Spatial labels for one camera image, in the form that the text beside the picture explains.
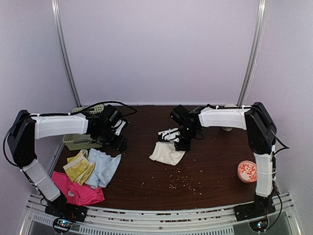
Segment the yellow cloth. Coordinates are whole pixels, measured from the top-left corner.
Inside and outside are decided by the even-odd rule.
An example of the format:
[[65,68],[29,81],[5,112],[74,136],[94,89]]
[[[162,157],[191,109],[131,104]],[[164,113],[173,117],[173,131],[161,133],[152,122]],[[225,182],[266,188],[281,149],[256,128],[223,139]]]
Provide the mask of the yellow cloth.
[[68,158],[68,164],[63,167],[70,180],[79,185],[83,185],[94,170],[95,163],[88,162],[87,154],[88,151],[82,149],[75,157]]

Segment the tag on pink cloth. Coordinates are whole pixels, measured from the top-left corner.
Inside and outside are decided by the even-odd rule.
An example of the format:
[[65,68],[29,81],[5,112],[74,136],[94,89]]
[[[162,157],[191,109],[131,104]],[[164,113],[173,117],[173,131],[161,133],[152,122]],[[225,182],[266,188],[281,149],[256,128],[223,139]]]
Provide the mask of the tag on pink cloth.
[[102,188],[92,189],[88,185],[80,186],[78,183],[72,183],[69,177],[64,173],[53,172],[52,181],[67,198],[67,202],[78,206],[87,206],[104,201]]

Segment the cloth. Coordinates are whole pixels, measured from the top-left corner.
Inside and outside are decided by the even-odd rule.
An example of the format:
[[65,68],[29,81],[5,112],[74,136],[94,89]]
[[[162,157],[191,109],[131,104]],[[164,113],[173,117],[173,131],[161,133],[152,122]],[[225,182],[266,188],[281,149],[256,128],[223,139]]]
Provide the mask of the cloth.
[[72,183],[64,173],[53,172],[52,181],[67,198],[67,202],[78,206],[86,206],[104,201],[102,189],[92,189],[87,185]]
[[85,184],[91,186],[92,188],[105,188],[117,170],[121,161],[121,155],[113,158],[106,153],[92,148],[89,151],[88,160],[91,163],[95,163],[96,166],[93,173],[85,181]]
[[185,151],[176,151],[174,142],[156,142],[156,147],[149,157],[153,161],[165,163],[169,165],[177,165]]
[[75,157],[68,158],[67,162],[63,169],[68,175],[72,182],[76,182],[79,185],[88,179],[92,174],[95,163],[89,163],[85,156],[87,156],[88,151],[82,149]]

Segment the dark brown tabletop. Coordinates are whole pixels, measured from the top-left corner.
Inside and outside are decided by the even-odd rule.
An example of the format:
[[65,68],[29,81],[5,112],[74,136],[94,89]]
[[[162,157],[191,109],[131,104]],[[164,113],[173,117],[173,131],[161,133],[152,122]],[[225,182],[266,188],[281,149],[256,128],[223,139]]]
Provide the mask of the dark brown tabletop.
[[[122,132],[128,149],[109,185],[103,189],[105,201],[93,206],[126,210],[183,210],[226,206],[253,200],[256,184],[245,184],[237,176],[241,161],[255,162],[246,132],[218,127],[203,129],[204,140],[193,140],[192,149],[176,165],[149,159],[158,131],[175,128],[169,117],[173,106],[138,106],[127,117]],[[103,147],[112,156],[118,152]],[[66,158],[78,151],[64,147],[55,171],[64,172]]]

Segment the blue cloth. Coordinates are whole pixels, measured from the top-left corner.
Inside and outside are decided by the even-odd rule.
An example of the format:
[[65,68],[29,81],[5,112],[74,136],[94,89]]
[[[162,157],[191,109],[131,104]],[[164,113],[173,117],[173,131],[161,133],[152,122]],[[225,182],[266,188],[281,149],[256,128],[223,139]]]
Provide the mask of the blue cloth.
[[95,167],[92,174],[85,181],[85,184],[92,188],[105,188],[113,178],[121,161],[121,156],[122,155],[118,155],[113,158],[96,149],[90,149],[88,161],[90,163],[95,163]]

